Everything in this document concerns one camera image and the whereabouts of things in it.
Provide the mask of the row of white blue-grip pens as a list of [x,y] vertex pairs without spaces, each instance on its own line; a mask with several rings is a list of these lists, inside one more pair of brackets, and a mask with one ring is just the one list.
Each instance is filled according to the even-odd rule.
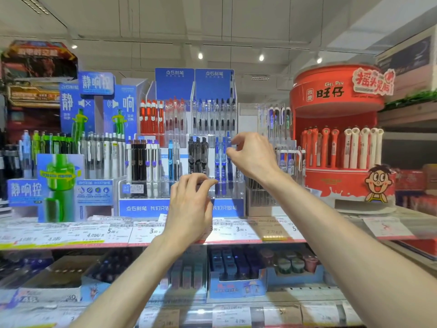
[[306,176],[306,150],[298,146],[291,149],[289,146],[275,148],[277,163],[282,171],[290,176]]

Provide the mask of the blue gel pen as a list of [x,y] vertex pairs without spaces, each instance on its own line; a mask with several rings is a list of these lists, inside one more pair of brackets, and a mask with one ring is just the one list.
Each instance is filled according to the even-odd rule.
[[217,180],[217,184],[215,184],[215,197],[217,198],[220,195],[220,165],[221,165],[221,143],[219,140],[219,136],[215,137],[215,179]]
[[[226,133],[226,149],[231,148],[231,132],[227,131]],[[227,179],[229,182],[233,182],[233,167],[232,167],[232,161],[231,158],[226,154],[227,157]]]
[[227,157],[226,157],[226,137],[222,137],[221,150],[220,150],[220,163],[221,163],[221,195],[227,194]]

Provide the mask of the row of lower price labels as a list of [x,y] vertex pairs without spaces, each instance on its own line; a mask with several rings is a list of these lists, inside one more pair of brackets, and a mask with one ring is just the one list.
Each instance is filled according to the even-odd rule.
[[146,307],[135,328],[363,328],[347,301]]

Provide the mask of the pile of red packets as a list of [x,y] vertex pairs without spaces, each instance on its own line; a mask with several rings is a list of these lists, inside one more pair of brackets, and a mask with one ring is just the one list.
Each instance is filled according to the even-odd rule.
[[437,164],[419,170],[395,169],[396,205],[437,216]]

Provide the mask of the blue cardboard pen display stand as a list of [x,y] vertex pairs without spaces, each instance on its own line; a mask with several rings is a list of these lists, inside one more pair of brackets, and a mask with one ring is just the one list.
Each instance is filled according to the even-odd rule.
[[[82,132],[117,133],[124,134],[127,143],[139,134],[145,82],[126,78],[116,84],[111,73],[80,72],[77,82],[58,86],[60,130],[36,130],[63,132],[78,140]],[[41,223],[81,222],[89,208],[99,206],[117,211],[119,183],[126,177],[85,179],[82,154],[37,154],[35,159],[20,159],[20,168],[21,178],[8,180],[9,204],[29,207]]]

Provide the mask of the green artificial plant strip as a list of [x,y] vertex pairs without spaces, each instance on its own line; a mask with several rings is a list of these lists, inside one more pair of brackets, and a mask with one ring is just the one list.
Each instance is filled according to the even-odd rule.
[[384,108],[379,112],[381,113],[384,111],[396,110],[399,108],[405,108],[411,105],[424,104],[428,102],[437,102],[437,89],[420,91],[411,95],[407,95],[404,98],[387,102],[385,103]]

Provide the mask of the row of red pens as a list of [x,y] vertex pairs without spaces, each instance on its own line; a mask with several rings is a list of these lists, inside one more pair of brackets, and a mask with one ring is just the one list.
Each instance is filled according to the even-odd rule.
[[139,108],[142,135],[184,136],[188,131],[189,104],[181,98],[142,100]]

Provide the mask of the row of clear black-tipped pens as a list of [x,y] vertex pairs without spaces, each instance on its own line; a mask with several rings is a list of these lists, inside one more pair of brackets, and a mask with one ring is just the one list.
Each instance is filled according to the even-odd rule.
[[194,135],[233,136],[238,126],[236,99],[193,100],[191,121]]

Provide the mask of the clear grey pen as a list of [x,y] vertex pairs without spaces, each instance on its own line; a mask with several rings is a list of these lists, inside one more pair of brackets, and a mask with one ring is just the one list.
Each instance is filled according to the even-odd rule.
[[181,176],[181,162],[180,162],[180,143],[179,140],[174,140],[173,143],[173,179],[178,181]]

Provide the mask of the row of orange character pens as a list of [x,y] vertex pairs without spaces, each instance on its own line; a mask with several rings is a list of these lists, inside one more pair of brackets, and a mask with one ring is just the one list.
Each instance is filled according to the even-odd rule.
[[338,128],[325,126],[304,128],[300,133],[300,145],[306,151],[306,163],[309,168],[340,167],[337,162],[340,131]]

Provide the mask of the person's left hand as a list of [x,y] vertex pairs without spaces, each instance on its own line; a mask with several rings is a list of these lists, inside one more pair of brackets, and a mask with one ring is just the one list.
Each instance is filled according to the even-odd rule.
[[207,178],[202,173],[184,175],[171,187],[170,206],[162,235],[168,243],[180,249],[199,241],[212,224],[211,199],[197,195],[197,186]]

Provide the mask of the row of black and white pens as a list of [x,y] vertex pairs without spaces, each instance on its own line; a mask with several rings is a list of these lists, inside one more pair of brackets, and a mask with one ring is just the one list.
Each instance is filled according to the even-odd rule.
[[163,176],[160,142],[128,139],[125,151],[126,181],[159,183]]

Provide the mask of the row of green pens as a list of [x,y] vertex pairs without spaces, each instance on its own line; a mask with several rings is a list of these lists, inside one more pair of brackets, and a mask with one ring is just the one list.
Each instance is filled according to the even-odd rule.
[[35,159],[37,154],[79,154],[79,140],[67,133],[24,130],[18,142],[20,159]]

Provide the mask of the person's right forearm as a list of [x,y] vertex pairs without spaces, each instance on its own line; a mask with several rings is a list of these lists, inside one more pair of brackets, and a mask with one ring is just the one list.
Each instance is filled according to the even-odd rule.
[[437,328],[437,279],[281,170],[250,177],[278,201],[368,328]]

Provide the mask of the blue box of correction tapes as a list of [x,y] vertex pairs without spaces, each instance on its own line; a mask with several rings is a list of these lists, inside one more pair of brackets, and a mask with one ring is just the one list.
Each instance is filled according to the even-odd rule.
[[210,298],[265,295],[267,268],[254,247],[213,247],[208,251],[208,263]]

